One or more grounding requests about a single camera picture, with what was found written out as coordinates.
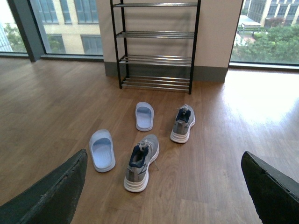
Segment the shoe rack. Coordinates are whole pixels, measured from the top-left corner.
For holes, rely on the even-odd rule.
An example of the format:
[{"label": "shoe rack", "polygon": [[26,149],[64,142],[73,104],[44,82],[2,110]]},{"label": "shoe rack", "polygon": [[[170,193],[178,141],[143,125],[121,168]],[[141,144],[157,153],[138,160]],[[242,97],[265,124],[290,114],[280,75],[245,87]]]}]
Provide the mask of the shoe rack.
[{"label": "shoe rack", "polygon": [[[192,81],[194,72],[194,59],[196,52],[196,42],[199,24],[199,12],[200,12],[200,2],[185,2],[185,3],[146,3],[142,1],[141,3],[124,3],[124,0],[120,0],[118,3],[114,4],[114,0],[110,0],[111,14],[112,14],[112,24],[114,32],[114,43],[115,43],[115,54],[117,62],[117,73],[120,89],[123,86],[135,87],[135,88],[146,88],[146,89],[156,89],[156,90],[169,90],[169,91],[183,91],[191,94],[192,92]],[[150,7],[151,10],[155,10],[156,7],[163,7],[165,10],[171,10],[172,7],[189,7],[190,10],[196,10],[196,21],[193,32],[180,32],[180,31],[139,31],[139,30],[126,30],[126,19],[125,19],[125,8],[135,8],[135,7]],[[117,32],[115,28],[115,14],[121,13],[122,31]],[[129,49],[127,45],[128,38],[159,38],[168,39],[171,41],[173,39],[181,40],[191,40],[192,41],[192,55],[190,56],[167,56],[167,55],[131,55],[129,54]],[[124,55],[119,55],[119,42],[123,39]],[[125,64],[125,75],[121,74],[120,64]],[[129,74],[129,65],[152,65],[152,66],[180,66],[189,67],[190,74],[188,78],[175,78],[175,77],[151,77],[151,76],[136,76]]]}]

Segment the light blue slipper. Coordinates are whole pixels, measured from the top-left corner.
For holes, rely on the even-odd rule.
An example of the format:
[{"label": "light blue slipper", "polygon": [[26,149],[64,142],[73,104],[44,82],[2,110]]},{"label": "light blue slipper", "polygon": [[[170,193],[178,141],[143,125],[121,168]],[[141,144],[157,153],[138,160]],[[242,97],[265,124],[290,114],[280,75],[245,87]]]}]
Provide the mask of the light blue slipper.
[{"label": "light blue slipper", "polygon": [[146,102],[139,102],[135,109],[136,128],[139,131],[147,132],[153,128],[154,109]]},{"label": "light blue slipper", "polygon": [[96,131],[90,138],[89,149],[96,171],[104,173],[115,166],[113,143],[108,130]]}]

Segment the green foliage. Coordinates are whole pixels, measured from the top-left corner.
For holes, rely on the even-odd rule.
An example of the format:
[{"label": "green foliage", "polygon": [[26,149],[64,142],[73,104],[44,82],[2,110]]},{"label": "green foliage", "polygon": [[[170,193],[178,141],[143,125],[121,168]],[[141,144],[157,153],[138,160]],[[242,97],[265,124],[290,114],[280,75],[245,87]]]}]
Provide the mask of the green foliage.
[{"label": "green foliage", "polygon": [[12,27],[9,23],[6,23],[4,31],[14,52],[26,52],[25,45],[17,27]]},{"label": "green foliage", "polygon": [[48,35],[48,41],[49,41],[49,45],[50,45],[52,54],[65,53],[65,52],[61,52],[61,48],[63,46],[61,46],[61,43],[58,42],[54,36]]},{"label": "green foliage", "polygon": [[248,13],[248,9],[247,8],[242,9],[241,15],[247,15],[247,13]]},{"label": "green foliage", "polygon": [[299,26],[273,27],[268,34],[256,34],[254,41],[246,46],[233,48],[231,61],[298,64],[299,62]]}]

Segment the running shoe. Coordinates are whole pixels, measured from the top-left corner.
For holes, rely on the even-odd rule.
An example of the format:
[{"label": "running shoe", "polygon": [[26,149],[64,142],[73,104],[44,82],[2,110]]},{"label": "running shoe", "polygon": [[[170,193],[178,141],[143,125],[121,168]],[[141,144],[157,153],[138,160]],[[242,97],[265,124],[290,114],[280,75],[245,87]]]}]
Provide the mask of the running shoe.
[{"label": "running shoe", "polygon": [[195,115],[192,107],[185,104],[179,108],[174,122],[170,139],[177,143],[186,143],[190,136],[190,129],[195,124]]},{"label": "running shoe", "polygon": [[149,181],[149,166],[159,155],[159,142],[154,134],[147,135],[134,147],[124,180],[125,189],[143,191]]}]

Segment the white wall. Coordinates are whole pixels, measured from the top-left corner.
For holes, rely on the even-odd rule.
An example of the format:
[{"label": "white wall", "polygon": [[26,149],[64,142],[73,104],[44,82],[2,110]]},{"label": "white wall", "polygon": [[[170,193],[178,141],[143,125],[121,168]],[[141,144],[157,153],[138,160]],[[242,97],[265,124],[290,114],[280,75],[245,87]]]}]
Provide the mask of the white wall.
[{"label": "white wall", "polygon": [[[193,2],[147,0],[146,2]],[[105,62],[116,62],[109,0],[97,0]],[[195,66],[227,68],[235,38],[242,0],[202,0]],[[183,30],[193,28],[195,10],[184,8],[126,8],[127,30]],[[130,54],[185,55],[191,52],[190,42],[181,40],[129,40]]]}]

